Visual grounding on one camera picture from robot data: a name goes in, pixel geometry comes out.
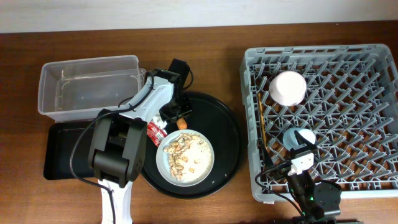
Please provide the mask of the light blue cup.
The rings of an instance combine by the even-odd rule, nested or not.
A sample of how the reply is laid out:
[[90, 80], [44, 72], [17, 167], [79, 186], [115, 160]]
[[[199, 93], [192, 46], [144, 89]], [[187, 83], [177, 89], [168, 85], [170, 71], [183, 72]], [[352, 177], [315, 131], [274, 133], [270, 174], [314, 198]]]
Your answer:
[[283, 145], [288, 151], [299, 145], [295, 137], [296, 131], [306, 140], [310, 141], [312, 144], [315, 144], [316, 135], [312, 130], [305, 128], [289, 128], [286, 130], [282, 138]]

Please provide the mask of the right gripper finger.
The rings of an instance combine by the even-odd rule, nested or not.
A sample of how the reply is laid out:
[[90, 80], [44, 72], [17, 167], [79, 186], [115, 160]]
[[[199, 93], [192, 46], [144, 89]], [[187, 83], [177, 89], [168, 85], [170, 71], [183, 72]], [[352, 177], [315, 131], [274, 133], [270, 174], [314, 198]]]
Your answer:
[[266, 147], [265, 147], [263, 142], [260, 142], [260, 148], [261, 148], [261, 151], [262, 151], [262, 154], [263, 154], [264, 167], [266, 169], [270, 169], [271, 167], [274, 166], [274, 163], [273, 163], [273, 161], [272, 161], [272, 159], [271, 159], [271, 157], [270, 157], [270, 155], [269, 155], [269, 153], [268, 153], [268, 151], [267, 151], [267, 149], [266, 149]]
[[312, 131], [305, 131], [302, 135], [299, 131], [294, 131], [298, 146], [294, 148], [294, 152], [313, 152], [317, 149], [315, 144], [316, 135]]

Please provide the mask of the wooden chopstick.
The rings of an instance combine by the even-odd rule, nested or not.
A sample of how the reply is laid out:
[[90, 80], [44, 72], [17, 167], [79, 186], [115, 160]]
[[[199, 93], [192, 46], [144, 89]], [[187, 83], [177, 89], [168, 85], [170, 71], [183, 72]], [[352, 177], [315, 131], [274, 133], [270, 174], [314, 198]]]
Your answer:
[[264, 122], [264, 115], [263, 115], [263, 106], [261, 101], [261, 92], [257, 93], [257, 100], [258, 100], [258, 110], [259, 110], [259, 117], [260, 117], [260, 125], [261, 125], [261, 134], [262, 134], [262, 144], [266, 148], [266, 132], [265, 132], [265, 122]]

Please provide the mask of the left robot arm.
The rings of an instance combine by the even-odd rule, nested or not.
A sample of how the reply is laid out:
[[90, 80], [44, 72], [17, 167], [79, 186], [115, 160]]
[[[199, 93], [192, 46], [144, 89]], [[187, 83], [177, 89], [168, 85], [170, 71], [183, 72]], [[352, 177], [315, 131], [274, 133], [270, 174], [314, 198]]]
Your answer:
[[189, 65], [175, 58], [168, 69], [147, 72], [145, 86], [123, 101], [123, 109], [103, 109], [92, 121], [88, 165], [101, 189], [103, 223], [132, 223], [132, 183], [144, 165], [147, 127], [157, 114], [175, 123], [191, 113], [183, 91], [192, 76]]

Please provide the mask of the orange carrot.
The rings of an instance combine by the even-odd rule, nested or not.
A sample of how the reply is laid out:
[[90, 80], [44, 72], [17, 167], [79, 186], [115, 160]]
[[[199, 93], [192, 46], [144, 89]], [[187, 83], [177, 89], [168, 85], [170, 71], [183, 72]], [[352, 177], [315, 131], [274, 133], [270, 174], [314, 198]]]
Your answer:
[[184, 118], [179, 118], [176, 122], [176, 125], [178, 127], [178, 129], [187, 129], [187, 122], [185, 121]]

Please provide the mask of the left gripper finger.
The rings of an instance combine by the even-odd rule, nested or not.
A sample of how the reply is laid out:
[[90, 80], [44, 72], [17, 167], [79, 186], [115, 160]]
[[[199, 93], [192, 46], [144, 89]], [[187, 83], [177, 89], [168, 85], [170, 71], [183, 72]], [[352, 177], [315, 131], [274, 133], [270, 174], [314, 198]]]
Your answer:
[[179, 119], [178, 113], [171, 108], [161, 108], [159, 114], [166, 123], [176, 123]]
[[192, 104], [188, 95], [182, 95], [180, 98], [180, 116], [186, 117], [192, 112]]

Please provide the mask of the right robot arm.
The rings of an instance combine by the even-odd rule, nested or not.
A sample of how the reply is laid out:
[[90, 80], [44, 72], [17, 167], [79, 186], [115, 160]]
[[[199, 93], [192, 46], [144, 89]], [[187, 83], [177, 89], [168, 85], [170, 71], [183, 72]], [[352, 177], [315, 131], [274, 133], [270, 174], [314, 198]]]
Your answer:
[[[293, 217], [293, 223], [336, 223], [336, 217], [341, 214], [341, 186], [329, 180], [314, 181], [309, 173], [318, 151], [315, 134], [309, 129], [290, 128], [282, 140], [290, 152], [290, 159], [277, 166], [267, 164], [254, 178], [255, 183], [295, 207], [300, 215]], [[284, 178], [292, 199], [262, 185], [260, 179], [266, 176], [274, 180]]]

